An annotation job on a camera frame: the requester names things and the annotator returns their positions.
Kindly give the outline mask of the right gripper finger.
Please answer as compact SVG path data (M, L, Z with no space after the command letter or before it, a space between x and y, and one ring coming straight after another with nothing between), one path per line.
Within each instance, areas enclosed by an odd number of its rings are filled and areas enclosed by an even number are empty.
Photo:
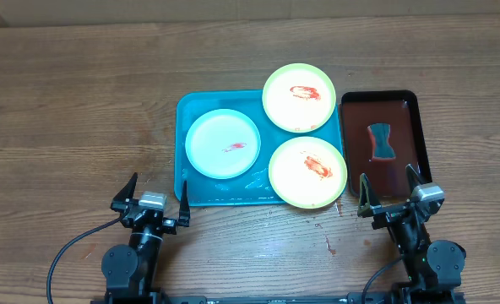
M360 175L359 210L373 210L380 207L381 203L372 189L372 184L367 175L362 173Z
M423 178L423 176L413 167L412 164L408 164L405 167L405 172L407 176L407 181L410 189L410 196L414 197L414 190L416 187L420 185L424 185L427 181Z

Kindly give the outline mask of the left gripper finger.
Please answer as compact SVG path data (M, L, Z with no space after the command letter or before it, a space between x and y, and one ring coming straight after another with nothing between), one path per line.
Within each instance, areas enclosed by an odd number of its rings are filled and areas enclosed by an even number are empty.
M184 181L182 184L182 194L180 199L179 208L179 221L190 221L190 207L188 202L188 182Z
M133 199L134 191L138 180L138 173L134 172L128 183L118 192L112 202L117 204L126 203Z

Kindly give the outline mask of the light blue plate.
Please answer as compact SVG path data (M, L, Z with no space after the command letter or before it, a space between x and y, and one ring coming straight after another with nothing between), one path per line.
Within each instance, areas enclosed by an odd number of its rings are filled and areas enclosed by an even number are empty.
M261 137L255 123L232 109L209 111L189 128L185 150L191 165L214 179L240 176L257 160Z

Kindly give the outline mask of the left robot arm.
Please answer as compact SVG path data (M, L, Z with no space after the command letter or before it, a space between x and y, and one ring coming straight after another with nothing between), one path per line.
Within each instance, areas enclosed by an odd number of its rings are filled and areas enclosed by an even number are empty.
M178 217L164 216L166 195L145 192L135 198L138 175L111 201L111 210L118 212L117 221L131 231L127 244L111 247L102 258L101 271L106 278L103 302L166 304L171 300L160 288L153 286L160 248L165 234L175 235L177 228L190 226L188 196L180 199Z

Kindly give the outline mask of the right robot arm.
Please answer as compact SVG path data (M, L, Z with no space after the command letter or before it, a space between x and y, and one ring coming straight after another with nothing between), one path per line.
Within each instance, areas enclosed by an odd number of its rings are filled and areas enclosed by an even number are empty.
M413 166L405 168L410 197L402 204L382 206L366 174L360 175L357 215L373 218L372 228L385 228L399 250L399 257L383 266L351 298L355 303L464 303L455 289L461 285L466 251L456 242L432 241L425 223L443 205L445 192L426 181ZM392 284L389 292L371 295L369 289L381 274L403 263L408 280Z

